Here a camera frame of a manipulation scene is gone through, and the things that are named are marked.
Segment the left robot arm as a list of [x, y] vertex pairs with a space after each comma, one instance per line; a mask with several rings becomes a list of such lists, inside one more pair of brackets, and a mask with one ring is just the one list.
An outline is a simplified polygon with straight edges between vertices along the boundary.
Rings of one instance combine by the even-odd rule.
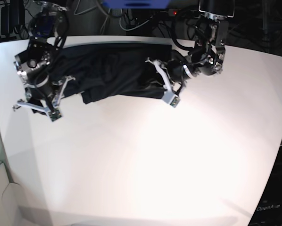
[[151, 58], [146, 60], [154, 66], [158, 78], [146, 89], [145, 97], [161, 99], [176, 107], [188, 79], [197, 77], [200, 73], [211, 76], [222, 72], [229, 26], [227, 19], [234, 17], [235, 1], [200, 0], [197, 10], [199, 18], [188, 25], [188, 28], [194, 30], [195, 43], [188, 47], [178, 42], [176, 24], [193, 9], [193, 6], [180, 9], [171, 22], [171, 39], [176, 47], [187, 51], [187, 55], [183, 56], [173, 49], [171, 59], [167, 62]]

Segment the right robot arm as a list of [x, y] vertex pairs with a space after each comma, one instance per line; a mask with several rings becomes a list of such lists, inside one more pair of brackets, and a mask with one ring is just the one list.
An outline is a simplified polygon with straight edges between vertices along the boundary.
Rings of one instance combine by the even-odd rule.
[[51, 78], [49, 71], [56, 63], [67, 38], [69, 19], [66, 12], [71, 0], [37, 0], [41, 10], [28, 24], [27, 49], [15, 55], [14, 66], [24, 86], [25, 99], [18, 100], [13, 110], [28, 108], [56, 121], [62, 114], [61, 98], [73, 76]]

